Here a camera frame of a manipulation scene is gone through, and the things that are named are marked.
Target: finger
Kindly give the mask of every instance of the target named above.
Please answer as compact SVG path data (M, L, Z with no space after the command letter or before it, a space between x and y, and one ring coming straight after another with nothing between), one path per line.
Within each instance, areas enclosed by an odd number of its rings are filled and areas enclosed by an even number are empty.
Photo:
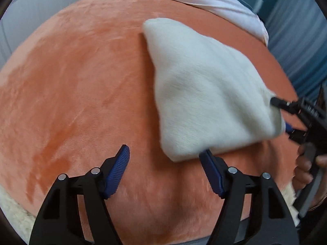
M303 155L305 153L305 144L300 145L298 149L298 154Z
M296 167L294 169L294 174L295 174L295 178L298 181L300 181L306 185L309 184L310 182L312 182L312 180L313 180L313 177L310 173L303 171L299 167Z
M303 171L309 171L311 169L311 162L304 156L299 156L296 159L296 165Z
M327 156L317 156L316 163L321 168L327 168Z
M302 183L302 182L298 181L296 179L296 177L293 177L292 185L293 185L293 188L294 188L295 192L297 192L298 190L302 190L306 186L305 183Z

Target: orange blanket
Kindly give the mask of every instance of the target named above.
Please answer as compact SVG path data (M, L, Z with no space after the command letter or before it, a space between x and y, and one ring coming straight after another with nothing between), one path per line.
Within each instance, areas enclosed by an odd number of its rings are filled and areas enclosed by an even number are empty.
M122 242L169 244L211 233L223 201L200 162L173 163L160 148L154 68L141 31L156 17L241 51L269 89L296 99L266 46L216 15L172 0L81 0L38 28L0 73L0 184L33 215L59 174L85 174L127 144L130 163L106 201ZM223 157L244 173L271 173L283 188L296 145L282 135ZM81 218L91 239L82 206Z

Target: blue curtain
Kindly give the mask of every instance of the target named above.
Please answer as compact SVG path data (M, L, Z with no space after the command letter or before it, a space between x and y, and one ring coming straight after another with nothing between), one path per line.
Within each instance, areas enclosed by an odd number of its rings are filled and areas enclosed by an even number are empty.
M327 20L315 0L278 0L266 27L268 48L298 96L315 100L327 78Z

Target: gray fabric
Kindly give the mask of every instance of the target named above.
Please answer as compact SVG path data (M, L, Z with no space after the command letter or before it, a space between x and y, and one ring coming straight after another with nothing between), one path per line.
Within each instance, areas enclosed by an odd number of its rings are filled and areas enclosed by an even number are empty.
M209 238L210 238L210 236L195 239L193 241L186 241L186 242L183 242L183 243L172 244L172 245L206 245Z

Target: person's hand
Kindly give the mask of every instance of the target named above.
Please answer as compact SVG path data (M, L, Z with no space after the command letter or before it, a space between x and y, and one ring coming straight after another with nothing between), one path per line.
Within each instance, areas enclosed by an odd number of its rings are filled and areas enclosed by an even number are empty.
M309 184L313 177L309 173L311 168L311 162L303 156L305 152L305 145L301 145L298 150L299 157L296 159L297 167L294 169L294 177L292 180L293 188L295 192L303 189L307 184ZM321 168L327 168L327 155L317 156L316 163ZM323 179L315 195L311 207L315 207L322 199L327 195L327 172L324 173Z

